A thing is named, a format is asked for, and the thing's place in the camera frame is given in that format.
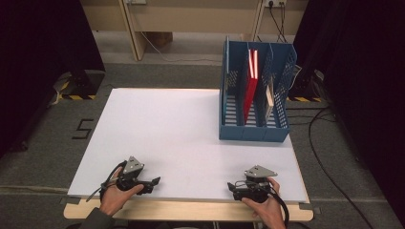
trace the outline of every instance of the wall socket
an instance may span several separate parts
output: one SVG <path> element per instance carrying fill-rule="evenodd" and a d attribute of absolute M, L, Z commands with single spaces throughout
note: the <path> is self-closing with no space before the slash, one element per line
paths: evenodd
<path fill-rule="evenodd" d="M 273 8 L 279 8 L 281 4 L 284 4 L 286 6 L 287 0 L 271 0 L 273 2 Z M 268 7 L 268 3 L 270 0 L 266 0 L 265 7 Z"/>

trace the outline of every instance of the gray floor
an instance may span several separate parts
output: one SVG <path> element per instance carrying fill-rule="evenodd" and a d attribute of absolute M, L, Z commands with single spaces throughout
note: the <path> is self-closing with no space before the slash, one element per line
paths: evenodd
<path fill-rule="evenodd" d="M 91 136 L 73 137 L 84 135 L 76 130 L 81 119 L 93 120 L 83 128 L 96 127 L 113 88 L 219 87 L 223 34 L 175 34 L 175 41 L 161 50 L 163 56 L 149 47 L 141 62 L 134 61 L 125 33 L 101 31 L 95 38 L 107 71 L 96 99 L 59 100 L 37 123 L 29 150 L 0 159 L 0 228 L 66 228 L 78 222 L 64 219 L 59 202 L 66 197 Z M 304 224 L 312 229 L 369 228 L 326 176 L 318 157 L 373 228 L 402 228 L 370 172 L 356 160 L 331 110 L 311 127 L 316 156 L 310 148 L 308 123 L 328 105 L 287 103 L 291 140 L 315 212 L 314 219 Z M 291 223 L 289 228 L 305 227 Z"/>

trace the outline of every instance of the white table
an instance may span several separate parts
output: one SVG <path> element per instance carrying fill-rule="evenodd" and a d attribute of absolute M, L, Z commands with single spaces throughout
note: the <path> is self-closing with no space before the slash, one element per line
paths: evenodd
<path fill-rule="evenodd" d="M 86 198 L 134 156 L 145 164 L 139 179 L 161 177 L 160 184 L 134 197 L 117 218 L 253 220 L 226 184 L 245 179 L 244 170 L 259 164 L 278 173 L 288 209 L 305 215 L 291 214 L 291 220 L 310 220 L 312 211 L 299 209 L 309 200 L 289 136 L 284 143 L 219 140 L 218 109 L 219 90 L 113 90 L 68 195 Z M 98 199 L 68 204 L 65 217 L 86 218 L 98 205 Z"/>

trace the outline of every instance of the person's left hand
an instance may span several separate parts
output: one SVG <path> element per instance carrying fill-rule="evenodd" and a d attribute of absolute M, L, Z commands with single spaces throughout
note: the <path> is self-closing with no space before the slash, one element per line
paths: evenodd
<path fill-rule="evenodd" d="M 113 175 L 113 178 L 117 177 L 122 167 L 119 167 Z M 107 188 L 101 201 L 100 211 L 113 216 L 119 211 L 125 204 L 125 202 L 136 193 L 143 189 L 143 185 L 139 184 L 128 191 L 121 191 L 117 186 L 111 185 Z"/>

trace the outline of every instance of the white tabletop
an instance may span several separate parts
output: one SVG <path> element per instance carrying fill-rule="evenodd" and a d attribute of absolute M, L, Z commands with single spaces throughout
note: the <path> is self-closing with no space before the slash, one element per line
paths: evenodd
<path fill-rule="evenodd" d="M 142 198 L 230 201 L 227 182 L 258 164 L 278 176 L 281 197 L 307 201 L 289 135 L 285 142 L 219 140 L 219 90 L 114 89 L 68 195 L 85 198 L 129 156 L 139 179 L 161 177 Z"/>

